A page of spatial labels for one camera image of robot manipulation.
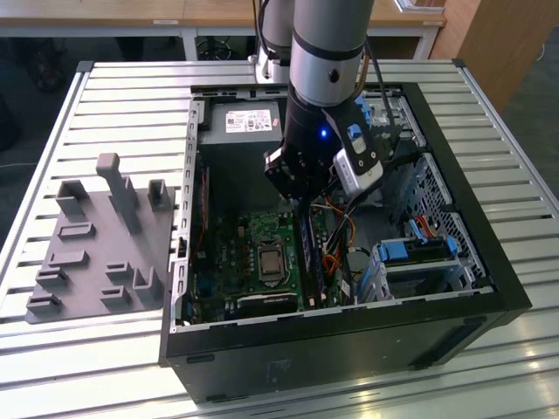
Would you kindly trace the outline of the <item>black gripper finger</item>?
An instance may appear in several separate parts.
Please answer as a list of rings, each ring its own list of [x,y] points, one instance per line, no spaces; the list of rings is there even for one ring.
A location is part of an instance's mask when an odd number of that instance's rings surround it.
[[[334,166],[317,166],[308,177],[309,199],[330,196],[337,189],[339,189],[339,176]]]
[[[308,197],[307,179],[296,168],[290,168],[282,148],[264,153],[265,175],[279,194],[287,199],[301,200]]]

